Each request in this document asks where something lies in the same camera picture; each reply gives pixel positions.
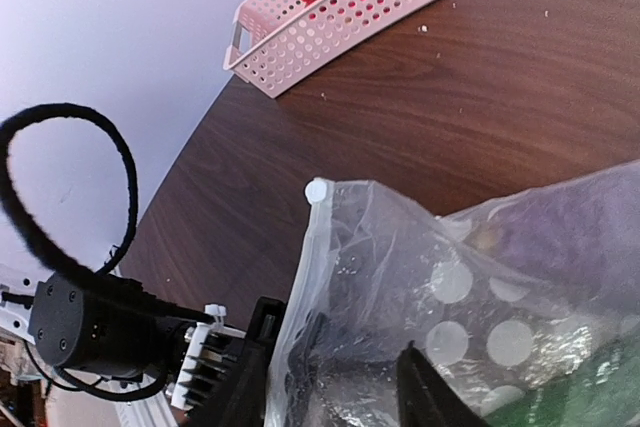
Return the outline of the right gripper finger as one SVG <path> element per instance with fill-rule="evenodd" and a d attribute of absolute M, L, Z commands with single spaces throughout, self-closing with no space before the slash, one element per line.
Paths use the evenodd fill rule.
<path fill-rule="evenodd" d="M 401 426 L 489 426 L 456 395 L 413 341 L 397 359 L 396 392 Z"/>

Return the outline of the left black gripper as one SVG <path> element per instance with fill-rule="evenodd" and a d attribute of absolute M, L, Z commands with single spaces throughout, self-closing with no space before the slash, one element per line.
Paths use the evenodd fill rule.
<path fill-rule="evenodd" d="M 285 314 L 285 303 L 258 299 L 242 354 L 230 376 L 201 406 L 187 411 L 188 426 L 262 426 L 268 368 Z"/>

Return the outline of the clear zip top bag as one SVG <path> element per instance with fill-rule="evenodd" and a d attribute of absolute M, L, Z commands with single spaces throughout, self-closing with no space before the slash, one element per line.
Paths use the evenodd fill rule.
<path fill-rule="evenodd" d="M 555 185 L 631 180 L 630 162 Z M 639 338 L 639 301 L 509 268 L 445 217 L 373 180 L 317 178 L 269 368 L 269 426 L 396 426 L 396 362 L 409 342 L 484 421 Z"/>

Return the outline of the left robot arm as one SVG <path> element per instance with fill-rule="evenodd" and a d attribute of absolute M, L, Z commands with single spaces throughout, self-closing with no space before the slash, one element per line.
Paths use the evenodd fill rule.
<path fill-rule="evenodd" d="M 189 426 L 261 426 L 267 373 L 286 305 L 260 298 L 249 327 L 153 317 L 116 307 L 53 275 L 33 294 L 1 289 L 1 325 L 66 386 L 125 405 L 133 423 L 161 426 L 150 408 L 179 409 Z"/>

